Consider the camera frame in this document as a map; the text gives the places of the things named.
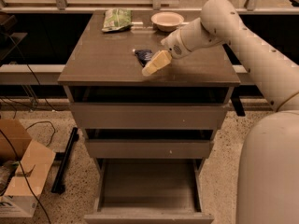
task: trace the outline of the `plastic bag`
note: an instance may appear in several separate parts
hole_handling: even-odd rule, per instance
[[[105,12],[102,31],[117,32],[129,29],[132,26],[132,12],[129,9],[109,9]]]

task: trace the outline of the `box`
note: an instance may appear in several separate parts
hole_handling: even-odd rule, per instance
[[[14,146],[18,157],[21,158],[31,141],[31,136],[18,120],[0,119],[0,130]],[[0,163],[16,160],[15,153],[6,138],[0,134]]]
[[[19,131],[18,122],[9,122],[10,126]],[[28,138],[25,133],[21,136],[16,133],[17,137],[12,144],[20,145],[20,150],[23,149],[25,142],[20,142],[20,137]],[[28,182],[31,186],[35,196],[39,199],[42,190],[44,188],[50,167],[55,159],[55,153],[42,144],[39,144],[36,140],[31,140],[29,146],[26,148],[25,153],[22,155],[21,164],[25,173],[30,173],[27,176]],[[32,217],[35,213],[38,201],[29,190],[26,180],[22,174],[21,167],[16,170],[15,176],[13,176],[8,184],[7,190],[3,196],[0,196],[0,217]]]

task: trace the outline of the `floor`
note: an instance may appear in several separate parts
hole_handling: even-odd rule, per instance
[[[76,126],[69,111],[30,111],[20,104],[8,105],[3,102],[1,104],[2,119],[13,119],[15,111],[11,105],[15,105],[18,108],[15,119],[18,119],[24,127],[37,121],[50,120],[56,133],[49,147],[56,152],[64,151],[69,134]],[[235,224],[238,162],[242,145],[250,128],[259,119],[272,113],[263,99],[250,101],[250,104],[245,103],[245,110],[245,117],[238,117],[233,109],[227,113],[216,135],[210,157],[200,174],[204,212],[213,215],[215,218],[213,224]],[[52,128],[49,124],[38,124],[28,132],[35,140],[46,145],[50,140]],[[52,224],[85,223],[84,215],[93,212],[99,174],[85,149],[81,131],[78,133],[79,140],[74,145],[64,181],[65,193],[60,195],[50,192],[58,170],[58,164],[54,163],[40,198]],[[39,205],[32,218],[0,218],[0,222],[1,224],[48,223]]]

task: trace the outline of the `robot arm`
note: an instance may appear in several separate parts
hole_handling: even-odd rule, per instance
[[[162,41],[173,59],[223,43],[235,53],[273,110],[299,109],[299,66],[254,34],[228,0],[207,1],[200,18]],[[170,61],[157,63],[155,71]]]
[[[273,110],[283,110],[260,120],[245,140],[236,223],[299,223],[299,66],[246,27],[227,0],[206,2],[201,20],[164,46],[177,59],[217,40],[230,46]]]

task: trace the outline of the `white bowl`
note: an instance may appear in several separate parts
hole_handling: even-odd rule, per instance
[[[163,32],[172,32],[184,22],[184,18],[175,12],[159,12],[151,17],[151,21],[155,23]]]

